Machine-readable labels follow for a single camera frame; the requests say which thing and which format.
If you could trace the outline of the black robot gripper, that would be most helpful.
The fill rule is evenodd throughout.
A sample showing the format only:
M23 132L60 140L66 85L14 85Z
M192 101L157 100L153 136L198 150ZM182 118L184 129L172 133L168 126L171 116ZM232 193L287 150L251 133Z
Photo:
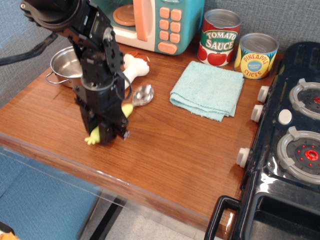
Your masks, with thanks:
M101 145L107 145L117 136L124 140L129 137L129 121L122 111L125 80L115 79L105 88L76 86L73 91L87 133L90 135L98 126Z

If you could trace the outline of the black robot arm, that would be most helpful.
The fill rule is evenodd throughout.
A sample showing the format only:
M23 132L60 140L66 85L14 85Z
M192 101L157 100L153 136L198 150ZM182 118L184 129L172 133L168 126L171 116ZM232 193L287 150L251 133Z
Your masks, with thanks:
M75 86L87 144L106 145L117 136L129 136L122 103L129 98L129 82L121 67L124 54L116 43L111 21L89 0L23 0L20 8L30 21L67 38L82 68Z

